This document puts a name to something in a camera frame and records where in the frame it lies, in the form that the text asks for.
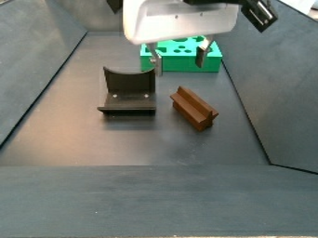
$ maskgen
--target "black u-shaped block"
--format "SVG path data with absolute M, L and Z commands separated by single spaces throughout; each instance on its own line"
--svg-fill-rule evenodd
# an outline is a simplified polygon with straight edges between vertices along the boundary
M 107 112 L 155 112 L 155 71 L 120 73 L 103 68 L 108 93 L 103 107 Z

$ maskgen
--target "brown wooden block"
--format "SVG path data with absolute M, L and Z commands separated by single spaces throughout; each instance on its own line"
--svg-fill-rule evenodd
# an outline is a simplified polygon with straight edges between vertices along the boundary
M 189 88 L 179 86 L 176 93 L 170 97 L 175 110 L 199 131 L 213 126 L 219 113 Z

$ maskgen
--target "green block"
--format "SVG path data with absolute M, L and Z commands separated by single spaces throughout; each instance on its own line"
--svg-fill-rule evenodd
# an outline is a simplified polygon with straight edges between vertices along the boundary
M 185 39 L 162 41 L 158 43 L 158 52 L 163 57 L 163 71 L 175 72 L 218 72 L 221 69 L 222 53 L 217 42 L 210 47 L 210 52 L 199 68 L 195 64 L 197 47 L 202 43 L 203 37 L 194 36 Z M 142 45 L 140 59 L 142 71 L 150 70 L 154 66 L 150 63 L 151 53 Z

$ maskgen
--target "bin floor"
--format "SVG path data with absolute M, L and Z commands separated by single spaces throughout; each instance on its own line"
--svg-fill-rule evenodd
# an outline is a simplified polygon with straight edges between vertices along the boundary
M 221 66 L 218 73 L 156 77 L 156 114 L 98 111 L 103 66 L 140 71 L 139 46 L 120 33 L 90 33 L 0 152 L 0 165 L 266 165 L 266 155 Z M 198 132 L 170 95 L 189 87 L 221 113 Z

